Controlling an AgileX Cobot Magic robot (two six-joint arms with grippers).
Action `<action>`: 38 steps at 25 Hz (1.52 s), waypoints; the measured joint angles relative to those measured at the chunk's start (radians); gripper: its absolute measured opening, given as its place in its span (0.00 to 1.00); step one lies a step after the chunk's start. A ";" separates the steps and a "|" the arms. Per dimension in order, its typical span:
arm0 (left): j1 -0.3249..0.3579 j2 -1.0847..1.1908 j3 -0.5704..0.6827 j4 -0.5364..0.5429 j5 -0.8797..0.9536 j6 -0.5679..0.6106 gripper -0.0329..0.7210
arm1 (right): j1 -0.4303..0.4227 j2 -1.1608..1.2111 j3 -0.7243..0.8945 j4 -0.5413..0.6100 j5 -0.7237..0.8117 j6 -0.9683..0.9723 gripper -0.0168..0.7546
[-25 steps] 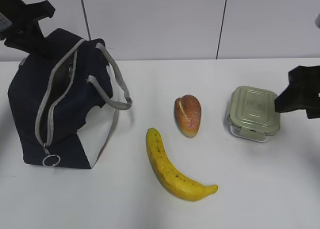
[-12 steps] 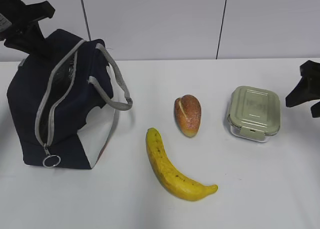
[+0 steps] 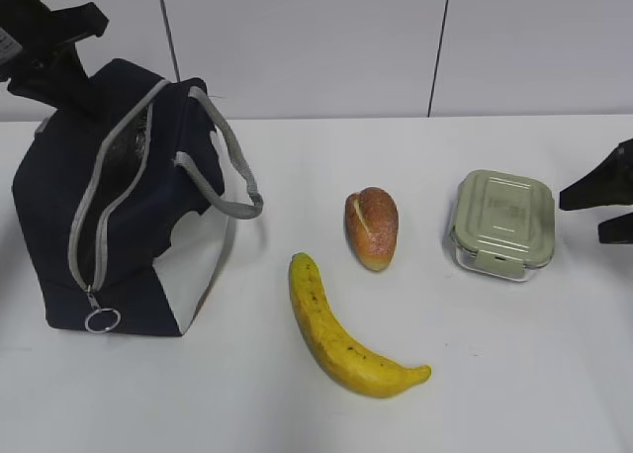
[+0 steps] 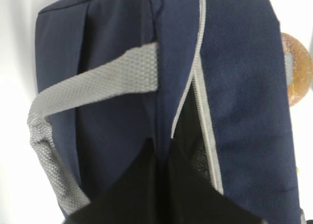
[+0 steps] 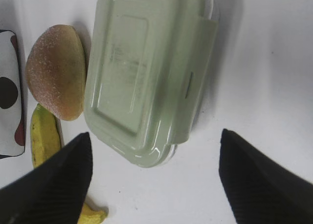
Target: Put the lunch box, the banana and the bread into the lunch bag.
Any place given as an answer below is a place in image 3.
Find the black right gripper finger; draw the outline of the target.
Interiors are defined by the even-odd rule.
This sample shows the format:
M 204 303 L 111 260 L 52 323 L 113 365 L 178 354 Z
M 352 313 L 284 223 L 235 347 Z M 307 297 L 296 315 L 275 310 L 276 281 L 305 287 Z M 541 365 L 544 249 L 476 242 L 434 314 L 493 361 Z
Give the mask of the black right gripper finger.
M 598 240 L 602 244 L 632 244 L 633 214 L 604 221 L 597 227 Z
M 561 210 L 632 205 L 632 140 L 614 148 L 589 174 L 560 192 Z

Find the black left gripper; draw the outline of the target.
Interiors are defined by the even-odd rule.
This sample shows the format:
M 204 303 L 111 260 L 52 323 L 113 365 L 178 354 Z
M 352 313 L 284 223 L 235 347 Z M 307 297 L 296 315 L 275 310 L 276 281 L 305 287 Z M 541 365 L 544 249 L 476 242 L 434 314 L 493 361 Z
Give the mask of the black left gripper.
M 52 10 L 41 0 L 1 0 L 1 80 L 11 94 L 100 120 L 101 93 L 76 50 L 109 19 L 93 2 Z

